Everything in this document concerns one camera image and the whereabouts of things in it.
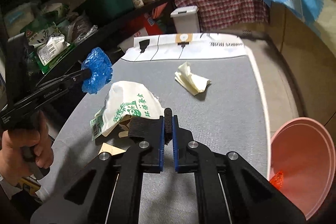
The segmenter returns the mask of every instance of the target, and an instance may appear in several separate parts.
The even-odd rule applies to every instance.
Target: white napkin
[[[178,67],[178,71],[175,72],[175,80],[193,96],[204,92],[207,85],[211,82],[207,78],[191,73],[188,62]]]

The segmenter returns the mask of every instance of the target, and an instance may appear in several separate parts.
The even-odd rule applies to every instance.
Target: human hand
[[[38,167],[48,168],[54,161],[47,121],[41,111],[39,113],[39,131],[14,129],[5,131],[2,135],[0,174],[13,186],[18,183],[21,177],[28,177],[33,174],[22,157],[21,147],[35,145],[35,163]]]

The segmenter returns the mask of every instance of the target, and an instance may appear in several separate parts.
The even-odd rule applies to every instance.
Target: green box
[[[75,12],[85,11],[90,21],[101,27],[132,10],[132,0],[84,0]]]

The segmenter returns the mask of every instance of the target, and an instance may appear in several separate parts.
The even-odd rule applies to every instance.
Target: gray table
[[[128,62],[113,66],[112,82],[144,84],[162,107],[177,114],[179,125],[191,130],[194,139],[212,151],[240,153],[263,176],[267,174],[267,136],[258,85],[247,56],[190,60],[192,72],[212,82],[204,93],[192,96],[174,80],[174,72],[185,60]],[[104,105],[110,89],[87,94],[62,128],[53,150],[55,160],[43,180],[39,195],[47,199],[69,182],[85,164],[97,156],[107,142],[127,148],[131,141],[118,135],[100,136],[91,141],[89,121]],[[165,148],[161,174],[144,174],[139,223],[198,223],[193,174],[174,172],[172,144]]]

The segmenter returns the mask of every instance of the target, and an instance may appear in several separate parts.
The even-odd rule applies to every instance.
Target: white trash can
[[[177,33],[199,33],[197,6],[187,6],[175,9],[170,17],[173,18]]]

